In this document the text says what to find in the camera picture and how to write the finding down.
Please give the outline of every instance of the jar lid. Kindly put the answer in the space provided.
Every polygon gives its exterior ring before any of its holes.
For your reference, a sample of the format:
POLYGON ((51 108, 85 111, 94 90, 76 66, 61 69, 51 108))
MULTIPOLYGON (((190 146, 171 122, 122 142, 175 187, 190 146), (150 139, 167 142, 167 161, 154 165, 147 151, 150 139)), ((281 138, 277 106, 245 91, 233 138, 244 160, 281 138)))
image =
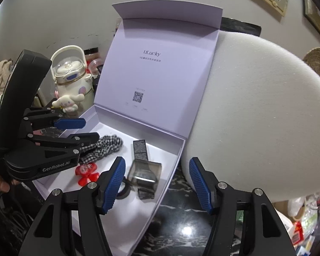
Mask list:
POLYGON ((98 53, 98 47, 84 50, 84 55, 90 55, 90 54, 95 54, 95 53, 98 53))

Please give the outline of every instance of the white box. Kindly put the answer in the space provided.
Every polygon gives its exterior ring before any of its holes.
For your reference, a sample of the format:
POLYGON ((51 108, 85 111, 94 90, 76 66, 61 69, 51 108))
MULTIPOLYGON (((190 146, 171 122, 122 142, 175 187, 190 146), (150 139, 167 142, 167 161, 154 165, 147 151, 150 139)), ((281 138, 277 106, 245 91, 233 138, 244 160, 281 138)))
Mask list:
MULTIPOLYGON (((81 116, 87 121, 83 129, 66 130, 61 137, 84 132, 121 137, 122 149, 97 161, 98 172, 108 170, 122 156, 127 175, 133 141, 141 139, 147 142, 149 160, 162 164, 154 199, 140 200, 132 191, 101 216, 113 255, 127 256, 158 209, 190 134, 211 67, 222 9, 177 0, 113 6, 123 22, 108 52, 95 104, 81 116)), ((34 184, 46 198, 55 188, 80 189, 78 179, 72 168, 34 184)), ((80 234, 77 212, 73 212, 73 229, 80 234)))

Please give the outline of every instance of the qr code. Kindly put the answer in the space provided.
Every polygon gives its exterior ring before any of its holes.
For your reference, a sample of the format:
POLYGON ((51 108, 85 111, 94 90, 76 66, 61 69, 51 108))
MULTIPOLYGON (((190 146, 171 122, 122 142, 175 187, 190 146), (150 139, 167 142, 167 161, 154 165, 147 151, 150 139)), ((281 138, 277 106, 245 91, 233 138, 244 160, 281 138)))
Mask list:
POLYGON ((138 102, 138 103, 141 103, 141 101, 142 101, 142 96, 143 96, 143 93, 137 92, 137 91, 134 92, 133 101, 138 102))

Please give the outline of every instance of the open box lid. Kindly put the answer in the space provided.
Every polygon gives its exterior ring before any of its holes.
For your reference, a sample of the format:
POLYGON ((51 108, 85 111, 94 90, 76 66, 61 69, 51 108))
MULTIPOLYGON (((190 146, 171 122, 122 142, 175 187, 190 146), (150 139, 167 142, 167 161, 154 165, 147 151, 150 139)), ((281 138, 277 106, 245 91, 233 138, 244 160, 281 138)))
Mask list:
POLYGON ((113 5, 123 21, 95 105, 186 139, 216 47, 223 10, 178 0, 113 5))

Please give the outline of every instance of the red flower hair clip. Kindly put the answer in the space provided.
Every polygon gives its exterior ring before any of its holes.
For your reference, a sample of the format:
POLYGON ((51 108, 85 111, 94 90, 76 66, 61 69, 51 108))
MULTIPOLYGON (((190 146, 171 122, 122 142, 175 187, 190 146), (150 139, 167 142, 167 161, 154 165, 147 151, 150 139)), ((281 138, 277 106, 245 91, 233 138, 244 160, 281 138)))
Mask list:
POLYGON ((97 169, 97 164, 94 162, 83 164, 77 166, 75 173, 76 175, 81 175, 82 178, 79 179, 78 184, 84 187, 89 182, 96 182, 98 177, 100 177, 99 172, 93 173, 97 169))

